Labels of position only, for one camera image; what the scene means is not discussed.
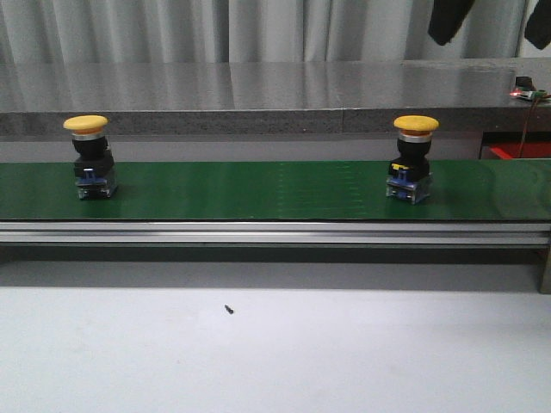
metal support leg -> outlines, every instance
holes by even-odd
[[[543,269],[542,284],[540,293],[551,294],[551,247],[548,248],[548,258]]]

gray countertop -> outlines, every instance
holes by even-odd
[[[529,103],[509,96],[515,76],[551,89],[551,59],[0,65],[0,135],[62,133],[83,113],[112,134],[388,132],[401,114],[516,131]],[[551,130],[546,110],[530,130]]]

red object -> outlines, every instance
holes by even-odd
[[[519,143],[503,143],[490,146],[500,159],[513,159],[518,156]],[[551,142],[529,142],[524,144],[523,157],[551,157]]]

wire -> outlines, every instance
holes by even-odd
[[[534,101],[532,101],[532,104],[530,105],[530,109],[528,110],[528,114],[526,115],[526,120],[524,121],[523,136],[520,139],[520,146],[518,147],[517,157],[523,157],[524,144],[526,143],[526,134],[528,133],[528,124],[530,121],[530,117],[532,116],[532,112],[534,112],[534,108],[537,106],[540,100],[545,97],[546,96],[535,98]]]

green conveyor belt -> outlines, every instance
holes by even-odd
[[[79,200],[71,163],[0,164],[0,219],[551,220],[551,161],[432,161],[432,196],[385,196],[388,162],[118,163]]]

